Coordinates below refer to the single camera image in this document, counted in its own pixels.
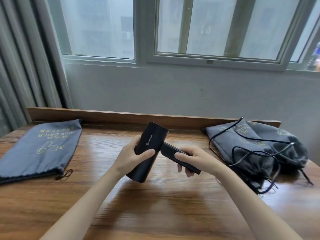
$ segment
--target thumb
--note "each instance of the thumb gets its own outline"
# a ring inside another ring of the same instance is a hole
[[[186,162],[186,163],[189,163],[191,165],[193,165],[194,161],[195,161],[195,158],[193,156],[188,156],[184,153],[180,153],[180,152],[176,152],[174,154],[174,157],[182,162]]]
[[[146,150],[144,153],[141,153],[140,155],[138,155],[138,160],[143,162],[148,158],[152,157],[155,153],[156,151],[154,149]]]

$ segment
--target hair dryer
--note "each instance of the hair dryer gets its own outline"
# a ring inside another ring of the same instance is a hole
[[[172,161],[182,165],[183,167],[189,169],[190,171],[200,174],[200,170],[196,167],[192,166],[189,163],[180,161],[174,157],[174,154],[176,152],[184,153],[178,148],[175,148],[174,146],[168,144],[165,142],[165,139],[169,133],[169,130],[149,121],[148,125],[146,126],[145,130],[143,131],[141,135],[141,139],[138,143],[138,145],[135,147],[134,152],[137,155],[140,155],[141,153],[145,152],[149,149],[154,149],[155,154],[150,157],[149,159],[141,162],[138,166],[134,168],[130,173],[127,174],[127,176],[139,183],[143,183],[146,181],[146,178],[148,177],[148,174],[158,156],[159,151],[161,151],[162,155],[171,159]]]

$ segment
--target hair dryer barrel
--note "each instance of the hair dryer barrel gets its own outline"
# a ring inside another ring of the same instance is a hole
[[[144,132],[141,135],[139,144],[134,149],[134,152],[137,155],[140,155],[146,150],[154,149],[155,154],[149,159],[140,163],[134,168],[134,170],[128,173],[127,176],[130,179],[139,183],[143,183],[146,181],[148,174],[158,156],[161,146],[164,143],[168,133],[169,130],[167,130],[166,128],[149,121]]]

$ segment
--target tabletop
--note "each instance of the tabletop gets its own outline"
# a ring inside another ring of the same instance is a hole
[[[0,157],[31,126],[0,139]],[[67,169],[68,179],[32,179],[0,186],[0,239],[39,239],[110,168],[122,147],[141,134],[139,125],[83,125]],[[166,142],[197,145],[199,130],[172,129]],[[320,168],[307,163],[304,177],[282,176],[278,189],[261,196],[303,239],[320,236]],[[202,172],[192,178],[160,153],[145,183],[123,177],[99,209],[85,239],[254,239],[223,186]]]

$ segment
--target window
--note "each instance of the window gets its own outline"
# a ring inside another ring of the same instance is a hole
[[[320,70],[320,0],[48,3],[68,59]]]

